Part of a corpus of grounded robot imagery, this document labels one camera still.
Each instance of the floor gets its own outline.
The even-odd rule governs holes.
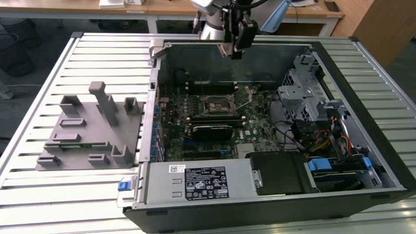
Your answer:
[[[5,85],[35,84],[41,85],[48,77],[49,71],[56,63],[59,55],[65,47],[72,32],[127,32],[147,33],[147,23],[143,20],[131,22],[125,29],[119,28],[119,22],[105,22],[105,29],[97,27],[96,22],[80,19],[65,19],[63,27],[52,19],[33,19],[36,30],[43,44],[28,50],[36,70],[23,77],[12,78],[0,70],[0,80]],[[184,21],[165,20],[157,22],[160,33],[191,33],[188,23]],[[403,90],[416,102],[416,43],[409,42],[405,50],[400,53],[387,71],[393,77]],[[12,86],[15,93],[12,100],[0,99],[0,137],[12,137],[21,119],[32,104],[40,86]],[[8,141],[0,140],[0,154],[7,147]]]

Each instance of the sticker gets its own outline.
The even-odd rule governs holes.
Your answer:
[[[169,173],[184,172],[185,165],[169,165]]]
[[[229,197],[225,167],[188,168],[184,181],[188,201]]]
[[[127,13],[144,14],[144,11],[125,11]]]

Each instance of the aluminum extrusion table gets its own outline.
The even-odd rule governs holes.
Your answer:
[[[104,81],[115,101],[145,101],[151,39],[197,39],[196,35],[84,33],[73,37],[51,71],[0,158],[1,233],[139,234],[116,200],[117,182],[137,168],[39,172],[37,155],[52,132],[65,94],[93,101],[92,81]],[[416,106],[359,42],[348,38],[259,36],[261,40],[321,41],[396,151],[416,175]],[[335,87],[328,83],[333,95]],[[416,233],[416,199],[379,205],[349,218],[257,225],[193,233]]]

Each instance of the blue tab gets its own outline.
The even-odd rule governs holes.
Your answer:
[[[368,157],[364,157],[364,158],[363,158],[363,161],[364,161],[365,167],[367,167],[367,168],[371,168],[372,164],[371,164],[369,158],[368,158]]]
[[[309,170],[311,171],[316,171],[316,167],[315,167],[315,164],[313,164],[313,162],[308,162],[308,166],[309,166]]]
[[[308,162],[308,166],[309,166],[311,171],[331,170],[332,169],[329,160],[325,158],[313,158]]]
[[[119,192],[131,190],[131,181],[120,181],[119,182]]]

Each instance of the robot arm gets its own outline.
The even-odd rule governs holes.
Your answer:
[[[192,0],[199,9],[193,26],[199,23],[201,12],[205,12],[207,24],[201,39],[220,39],[221,55],[241,59],[243,51],[251,47],[257,30],[277,30],[291,2],[292,0]]]

